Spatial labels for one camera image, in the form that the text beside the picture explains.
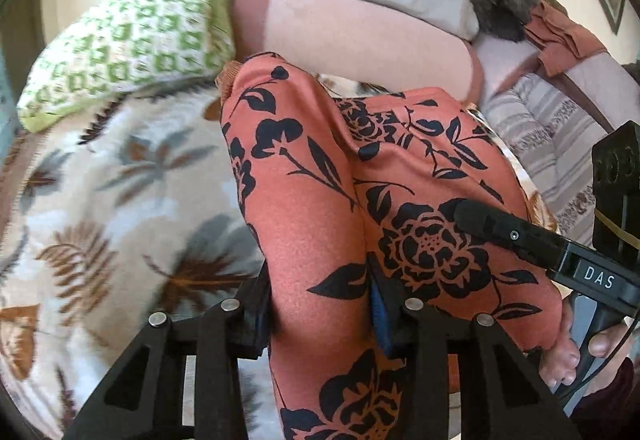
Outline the person's right hand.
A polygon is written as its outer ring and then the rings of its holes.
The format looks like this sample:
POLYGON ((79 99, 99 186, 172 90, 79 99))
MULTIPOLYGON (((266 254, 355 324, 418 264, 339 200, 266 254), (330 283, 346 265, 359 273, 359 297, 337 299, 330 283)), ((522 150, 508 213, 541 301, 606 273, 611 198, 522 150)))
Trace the person's right hand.
MULTIPOLYGON (((550 388, 559 385, 568 386, 573 384, 576 378, 576 368, 580 361, 579 348, 570 337, 573 324, 573 309, 570 298, 563 299, 562 318, 558 338, 554 345, 542 353, 538 373, 544 383, 550 388)), ((591 338, 589 343, 589 353, 595 358, 607 358, 620 343, 620 340, 627 333, 628 327, 625 322, 616 324, 607 330, 601 330, 596 336, 591 338)), ((620 366, 627 358, 631 348, 631 338, 628 337, 625 344, 620 347, 613 356, 613 359, 605 365, 603 370, 596 376, 585 392, 586 396, 610 386, 615 379, 620 366)))

